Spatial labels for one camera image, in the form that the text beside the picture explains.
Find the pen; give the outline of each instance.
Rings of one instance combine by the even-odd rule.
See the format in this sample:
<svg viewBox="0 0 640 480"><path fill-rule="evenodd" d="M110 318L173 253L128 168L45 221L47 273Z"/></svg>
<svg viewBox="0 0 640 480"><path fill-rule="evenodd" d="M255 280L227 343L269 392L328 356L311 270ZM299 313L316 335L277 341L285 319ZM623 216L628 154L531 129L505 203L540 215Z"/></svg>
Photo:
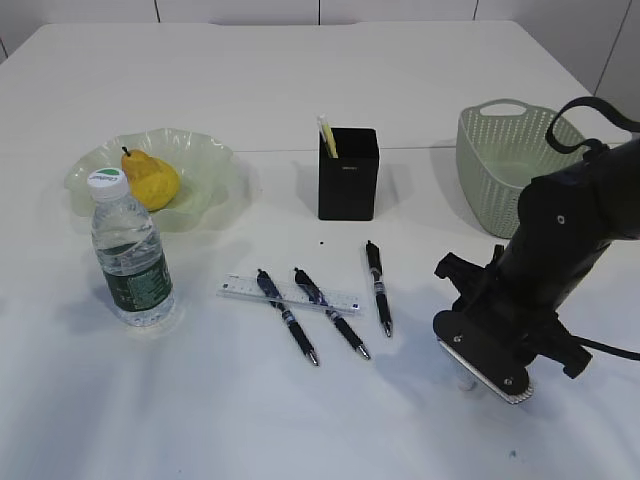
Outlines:
<svg viewBox="0 0 640 480"><path fill-rule="evenodd" d="M280 295L278 288L275 286L273 280L271 280L271 277L269 277L269 274L267 274L267 272L258 269L258 277L256 280L258 281L258 286L267 297L282 299L282 295ZM293 313L291 313L291 310L289 310L289 308L287 308L287 306L282 302L269 303L271 303L271 306L273 308L280 310L280 312L282 313L282 320L284 320L284 323L287 325L287 327L289 327L291 335L293 335L293 338L295 338L304 356L307 357L314 366L319 366L320 363L318 362L316 351L314 350L313 345L311 345L311 342L309 341L307 336L304 334L304 331L296 320L296 317L294 317Z"/></svg>
<svg viewBox="0 0 640 480"><path fill-rule="evenodd" d="M359 353L362 358L370 360L371 356L369 355L369 351L367 350L367 347L365 347L364 342L360 339L360 337L358 337L356 332L353 331L347 321L342 318L342 315L331 308L331 305L329 305L323 293L313 283L313 281L309 278L305 271L298 268L294 268L294 270L296 272L296 284L309 296L309 301L316 305L324 305L325 307L327 307L327 310L325 310L325 314L333 322L335 327L347 340L347 342L349 342L351 348Z"/></svg>
<svg viewBox="0 0 640 480"><path fill-rule="evenodd" d="M329 153L329 157L338 158L336 141L333 138L333 132L331 131L331 127L329 126L329 122L327 122L327 117L325 115L318 116L318 128L320 129L320 135L322 136L322 140L324 141L324 144L327 147L327 152Z"/></svg>
<svg viewBox="0 0 640 480"><path fill-rule="evenodd" d="M369 262L369 271L371 275L373 275L373 291L376 294L380 324L387 337L391 337L393 334L393 320L391 320L391 312L389 311L389 304L387 303L386 289L384 288L384 283L382 283L380 249L371 243L371 240L367 242L365 248L367 251L367 261Z"/></svg>

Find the water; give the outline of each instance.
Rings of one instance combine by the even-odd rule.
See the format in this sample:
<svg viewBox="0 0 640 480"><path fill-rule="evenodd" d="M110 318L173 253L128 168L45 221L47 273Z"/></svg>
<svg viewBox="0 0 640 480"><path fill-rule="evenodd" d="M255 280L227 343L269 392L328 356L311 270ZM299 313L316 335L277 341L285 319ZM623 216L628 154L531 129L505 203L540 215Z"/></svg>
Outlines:
<svg viewBox="0 0 640 480"><path fill-rule="evenodd" d="M171 279L160 236L149 213L130 194L97 202L93 247L125 323L154 325L173 311Z"/></svg>

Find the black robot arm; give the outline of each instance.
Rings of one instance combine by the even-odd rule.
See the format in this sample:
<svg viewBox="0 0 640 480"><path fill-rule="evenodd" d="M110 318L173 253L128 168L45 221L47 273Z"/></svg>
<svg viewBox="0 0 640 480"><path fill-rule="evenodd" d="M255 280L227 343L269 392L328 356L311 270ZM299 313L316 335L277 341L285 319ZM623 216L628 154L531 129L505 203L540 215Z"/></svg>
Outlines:
<svg viewBox="0 0 640 480"><path fill-rule="evenodd" d="M525 367L537 355L562 363L572 378L585 369L591 354L583 345L602 345L572 336L556 309L613 240L640 236L640 139L614 149L595 139L560 144L553 135L555 121L581 105L640 131L640 123L601 99L567 104L551 123L547 140L561 153L588 147L583 161L532 180L518 203L520 227L506 250L496 247L487 266L450 253L436 269L460 292L452 309L434 318L440 343L510 403L531 395Z"/></svg>

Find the green label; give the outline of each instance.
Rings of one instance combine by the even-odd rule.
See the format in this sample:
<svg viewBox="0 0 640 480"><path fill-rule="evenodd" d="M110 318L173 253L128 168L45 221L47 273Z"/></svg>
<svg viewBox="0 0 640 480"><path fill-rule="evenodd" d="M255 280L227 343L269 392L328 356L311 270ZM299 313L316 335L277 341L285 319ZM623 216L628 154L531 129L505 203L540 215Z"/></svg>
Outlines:
<svg viewBox="0 0 640 480"><path fill-rule="evenodd" d="M104 173L105 175L119 175L120 172L114 170L113 168L103 168L102 170L98 170L98 173Z"/></svg>
<svg viewBox="0 0 640 480"><path fill-rule="evenodd" d="M135 275L103 272L115 304L127 312L150 310L169 296L173 285L164 254L156 263Z"/></svg>

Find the basket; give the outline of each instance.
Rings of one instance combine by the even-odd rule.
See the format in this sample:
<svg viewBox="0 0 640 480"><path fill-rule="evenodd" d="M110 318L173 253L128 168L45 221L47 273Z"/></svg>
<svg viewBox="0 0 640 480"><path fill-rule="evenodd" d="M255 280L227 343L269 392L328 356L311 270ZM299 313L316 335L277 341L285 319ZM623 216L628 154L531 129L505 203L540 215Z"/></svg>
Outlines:
<svg viewBox="0 0 640 480"><path fill-rule="evenodd" d="M524 109L516 115L486 115L494 105ZM518 198L531 179L561 170L582 159L584 149L570 155L553 150L545 132L556 112L512 99L499 99L469 107L458 121L456 163L467 201L480 225L489 233L511 238L518 228ZM565 145L584 140L567 120L554 128Z"/></svg>

